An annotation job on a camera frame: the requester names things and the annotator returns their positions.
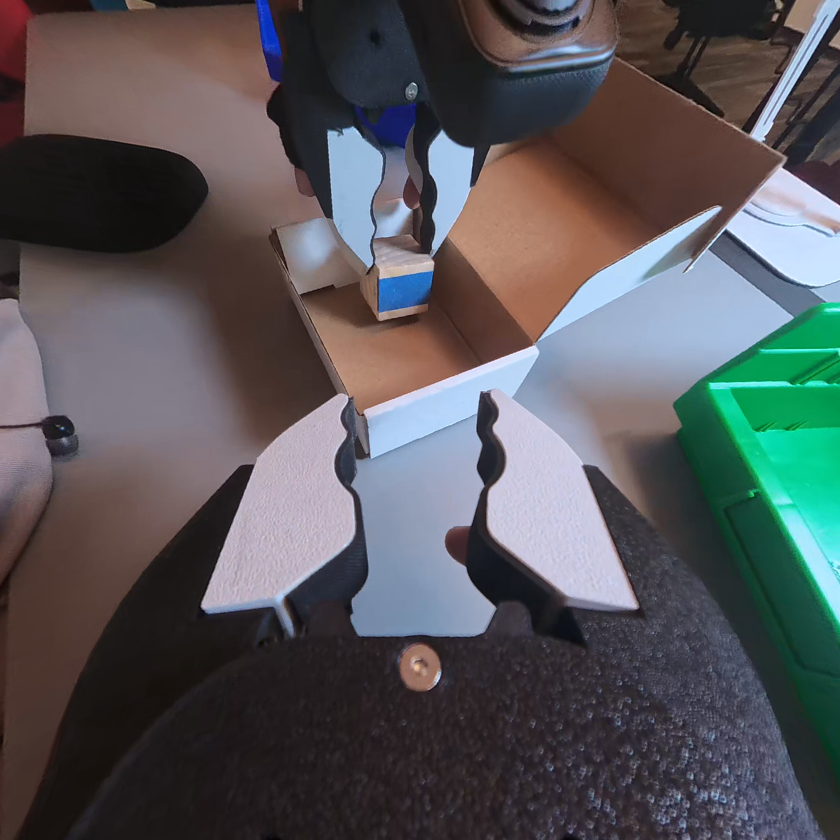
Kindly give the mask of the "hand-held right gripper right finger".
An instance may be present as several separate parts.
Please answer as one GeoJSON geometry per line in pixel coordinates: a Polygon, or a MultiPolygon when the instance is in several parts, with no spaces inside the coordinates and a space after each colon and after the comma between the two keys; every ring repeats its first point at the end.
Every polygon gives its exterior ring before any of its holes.
{"type": "Polygon", "coordinates": [[[477,471],[466,569],[501,609],[516,603],[543,637],[583,645],[573,615],[635,613],[639,604],[581,458],[501,390],[479,395],[477,471]]]}

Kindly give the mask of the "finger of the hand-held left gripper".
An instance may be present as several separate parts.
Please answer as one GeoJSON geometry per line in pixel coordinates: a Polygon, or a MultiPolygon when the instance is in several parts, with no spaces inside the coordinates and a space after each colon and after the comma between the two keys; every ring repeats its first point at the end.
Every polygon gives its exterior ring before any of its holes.
{"type": "Polygon", "coordinates": [[[385,177],[385,153],[355,127],[327,132],[331,225],[340,249],[356,272],[375,263],[374,201],[385,177]]]}
{"type": "Polygon", "coordinates": [[[458,220],[487,158],[487,146],[454,142],[435,125],[420,129],[420,246],[435,256],[458,220]]]}

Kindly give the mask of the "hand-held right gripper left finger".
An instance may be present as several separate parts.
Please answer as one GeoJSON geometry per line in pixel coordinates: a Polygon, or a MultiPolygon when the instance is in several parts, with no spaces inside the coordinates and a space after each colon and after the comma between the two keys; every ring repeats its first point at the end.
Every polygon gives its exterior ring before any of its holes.
{"type": "Polygon", "coordinates": [[[356,412],[334,396],[257,458],[201,601],[206,614],[268,607],[295,637],[326,602],[349,612],[369,565],[353,484],[356,412]]]}

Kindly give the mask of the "blue plastic bin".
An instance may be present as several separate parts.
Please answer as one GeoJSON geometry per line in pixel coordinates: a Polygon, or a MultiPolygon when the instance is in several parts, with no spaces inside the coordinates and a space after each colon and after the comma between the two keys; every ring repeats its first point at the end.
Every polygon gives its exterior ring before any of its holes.
{"type": "MultiPolygon", "coordinates": [[[[259,24],[261,47],[269,77],[277,84],[283,78],[283,60],[280,39],[277,33],[272,2],[255,1],[259,24]]],[[[372,131],[376,140],[384,147],[405,148],[408,134],[416,119],[416,104],[409,102],[376,112],[373,109],[354,107],[358,120],[372,131]]]]}

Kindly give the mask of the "wooden cube with blue tape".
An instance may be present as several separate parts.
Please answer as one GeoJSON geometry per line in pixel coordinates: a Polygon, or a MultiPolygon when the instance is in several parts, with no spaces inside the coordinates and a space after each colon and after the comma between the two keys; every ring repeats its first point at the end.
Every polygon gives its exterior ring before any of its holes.
{"type": "Polygon", "coordinates": [[[409,234],[373,241],[373,267],[360,279],[360,292],[377,321],[414,316],[428,309],[433,258],[409,234]]]}

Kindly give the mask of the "white cardboard box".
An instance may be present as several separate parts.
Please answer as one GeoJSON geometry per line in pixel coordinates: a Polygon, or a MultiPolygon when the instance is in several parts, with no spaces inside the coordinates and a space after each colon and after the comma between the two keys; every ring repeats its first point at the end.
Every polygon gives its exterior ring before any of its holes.
{"type": "Polygon", "coordinates": [[[514,396],[538,342],[695,262],[783,155],[617,59],[571,125],[494,148],[435,256],[429,310],[378,322],[315,217],[269,237],[364,453],[514,396]]]}

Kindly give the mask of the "green plastic bin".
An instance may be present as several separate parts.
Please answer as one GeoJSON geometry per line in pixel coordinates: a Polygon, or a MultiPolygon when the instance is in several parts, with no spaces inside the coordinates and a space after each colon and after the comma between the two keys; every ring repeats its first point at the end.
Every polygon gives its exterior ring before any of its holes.
{"type": "Polygon", "coordinates": [[[674,404],[678,439],[839,770],[839,307],[814,306],[674,404]]]}

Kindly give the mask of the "grey cloth bag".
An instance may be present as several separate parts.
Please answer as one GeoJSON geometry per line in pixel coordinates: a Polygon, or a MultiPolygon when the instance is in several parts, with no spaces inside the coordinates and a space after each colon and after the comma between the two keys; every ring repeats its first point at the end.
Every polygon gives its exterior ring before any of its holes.
{"type": "Polygon", "coordinates": [[[52,458],[40,423],[48,404],[39,348],[18,301],[1,300],[1,581],[44,512],[52,458]]]}

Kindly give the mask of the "black office chair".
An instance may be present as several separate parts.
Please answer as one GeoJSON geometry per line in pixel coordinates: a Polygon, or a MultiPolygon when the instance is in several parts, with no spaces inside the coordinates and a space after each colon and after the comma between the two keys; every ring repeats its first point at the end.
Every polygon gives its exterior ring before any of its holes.
{"type": "Polygon", "coordinates": [[[690,39],[690,45],[677,68],[657,76],[656,81],[723,118],[724,111],[692,79],[701,58],[714,40],[769,39],[783,2],[666,1],[665,4],[677,11],[677,20],[665,38],[664,48],[674,49],[684,37],[690,39]]]}

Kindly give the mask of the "red fabric item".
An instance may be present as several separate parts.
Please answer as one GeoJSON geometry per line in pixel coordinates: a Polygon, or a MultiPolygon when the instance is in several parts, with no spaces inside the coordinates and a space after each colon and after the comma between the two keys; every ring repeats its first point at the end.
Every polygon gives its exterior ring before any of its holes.
{"type": "Polygon", "coordinates": [[[1,2],[1,145],[23,136],[27,27],[32,19],[24,1],[1,2]]]}

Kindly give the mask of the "white slotted bar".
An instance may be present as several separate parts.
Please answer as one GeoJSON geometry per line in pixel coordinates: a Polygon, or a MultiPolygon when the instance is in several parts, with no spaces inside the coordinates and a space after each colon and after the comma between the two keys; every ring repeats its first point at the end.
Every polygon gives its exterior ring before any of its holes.
{"type": "Polygon", "coordinates": [[[766,141],[784,103],[800,79],[818,61],[817,54],[822,53],[830,44],[838,30],[838,25],[835,25],[838,8],[838,1],[823,1],[815,6],[811,24],[780,65],[781,72],[777,80],[742,126],[742,131],[753,140],[761,143],[766,141]]]}

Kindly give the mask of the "white flat base plate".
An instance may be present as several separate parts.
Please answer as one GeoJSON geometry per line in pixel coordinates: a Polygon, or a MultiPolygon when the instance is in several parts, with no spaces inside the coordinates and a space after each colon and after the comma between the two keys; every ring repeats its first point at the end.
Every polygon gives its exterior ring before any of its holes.
{"type": "Polygon", "coordinates": [[[815,163],[824,192],[779,169],[731,220],[727,233],[777,276],[800,287],[839,280],[838,165],[815,163]]]}

